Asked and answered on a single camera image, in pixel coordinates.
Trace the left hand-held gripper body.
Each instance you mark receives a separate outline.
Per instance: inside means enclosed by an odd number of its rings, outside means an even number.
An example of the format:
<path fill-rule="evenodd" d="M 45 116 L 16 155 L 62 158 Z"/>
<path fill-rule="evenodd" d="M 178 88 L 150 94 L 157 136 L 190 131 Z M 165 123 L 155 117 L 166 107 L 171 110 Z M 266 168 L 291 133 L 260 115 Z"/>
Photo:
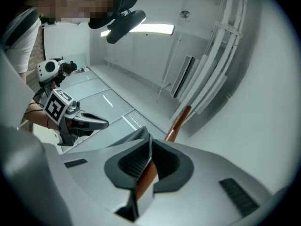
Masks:
<path fill-rule="evenodd" d="M 79 137 L 81 110 L 80 103 L 64 92 L 54 89 L 43 108 L 50 120 L 58 127 L 60 134 L 59 146 L 72 147 Z"/>

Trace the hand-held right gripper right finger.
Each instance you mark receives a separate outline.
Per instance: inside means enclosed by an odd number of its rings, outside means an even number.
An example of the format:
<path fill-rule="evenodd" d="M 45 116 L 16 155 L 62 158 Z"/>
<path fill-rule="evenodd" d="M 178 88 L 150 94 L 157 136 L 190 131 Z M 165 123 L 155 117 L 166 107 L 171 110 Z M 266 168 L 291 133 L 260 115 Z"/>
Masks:
<path fill-rule="evenodd" d="M 224 157 L 153 140 L 159 181 L 140 222 L 237 222 L 271 198 L 250 174 Z"/>

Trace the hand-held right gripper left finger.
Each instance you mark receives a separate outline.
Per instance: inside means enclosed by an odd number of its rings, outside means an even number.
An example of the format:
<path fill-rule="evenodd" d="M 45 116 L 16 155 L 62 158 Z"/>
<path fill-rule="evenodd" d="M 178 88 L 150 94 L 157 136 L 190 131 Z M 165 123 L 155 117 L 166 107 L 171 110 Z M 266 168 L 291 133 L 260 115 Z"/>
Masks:
<path fill-rule="evenodd" d="M 148 132 L 133 133 L 107 148 L 61 155 L 75 182 L 99 205 L 137 215 L 136 182 L 150 159 Z"/>

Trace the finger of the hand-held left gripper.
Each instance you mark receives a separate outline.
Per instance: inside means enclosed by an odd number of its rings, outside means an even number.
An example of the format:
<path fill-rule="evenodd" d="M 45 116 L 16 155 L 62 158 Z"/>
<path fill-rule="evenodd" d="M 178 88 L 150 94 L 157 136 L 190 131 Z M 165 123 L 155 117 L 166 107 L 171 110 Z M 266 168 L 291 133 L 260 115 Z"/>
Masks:
<path fill-rule="evenodd" d="M 84 128 L 76 128 L 76 127 L 71 128 L 71 134 L 76 137 L 90 136 L 93 132 L 94 130 L 86 130 Z"/>
<path fill-rule="evenodd" d="M 100 130 L 106 129 L 109 122 L 91 113 L 78 113 L 76 115 L 76 128 L 81 130 Z"/>

